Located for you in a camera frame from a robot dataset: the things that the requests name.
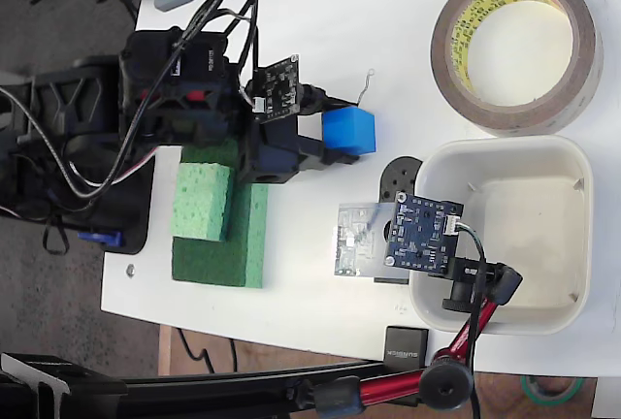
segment blue connector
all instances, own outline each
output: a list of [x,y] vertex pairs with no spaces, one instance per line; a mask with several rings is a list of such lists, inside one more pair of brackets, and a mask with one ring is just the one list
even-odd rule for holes
[[122,247],[123,234],[121,232],[105,233],[78,233],[78,238],[85,242],[99,242],[109,247]]
[[323,143],[347,154],[376,151],[376,118],[358,107],[345,107],[321,115]]

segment dark green sponge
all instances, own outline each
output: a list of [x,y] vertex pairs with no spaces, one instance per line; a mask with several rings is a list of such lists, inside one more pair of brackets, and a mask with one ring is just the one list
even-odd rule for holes
[[[218,163],[235,168],[237,144],[204,149],[186,147],[181,163]],[[224,242],[173,238],[173,279],[260,288],[268,186],[235,182]]]

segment white plastic bin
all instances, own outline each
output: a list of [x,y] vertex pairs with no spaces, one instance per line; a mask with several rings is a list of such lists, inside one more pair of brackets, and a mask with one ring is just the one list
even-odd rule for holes
[[[553,334],[580,313],[591,279],[593,173],[575,143],[533,136],[445,145],[423,163],[415,193],[464,204],[461,221],[477,231],[487,260],[524,277],[486,333]],[[457,255],[478,259],[467,235]],[[425,322],[459,330],[467,314],[441,308],[451,281],[412,272],[409,287]]]

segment circuit board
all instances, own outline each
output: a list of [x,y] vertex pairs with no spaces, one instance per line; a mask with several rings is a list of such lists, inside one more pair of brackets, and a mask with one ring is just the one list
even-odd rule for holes
[[445,274],[457,251],[455,224],[464,206],[397,193],[384,264]]
[[298,55],[281,60],[263,72],[265,110],[262,121],[272,121],[300,112],[300,73]]

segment white connector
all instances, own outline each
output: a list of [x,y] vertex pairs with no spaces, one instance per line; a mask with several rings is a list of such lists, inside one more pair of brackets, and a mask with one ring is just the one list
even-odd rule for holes
[[444,234],[450,237],[454,237],[459,232],[457,231],[457,222],[462,218],[459,215],[447,215],[444,222]]

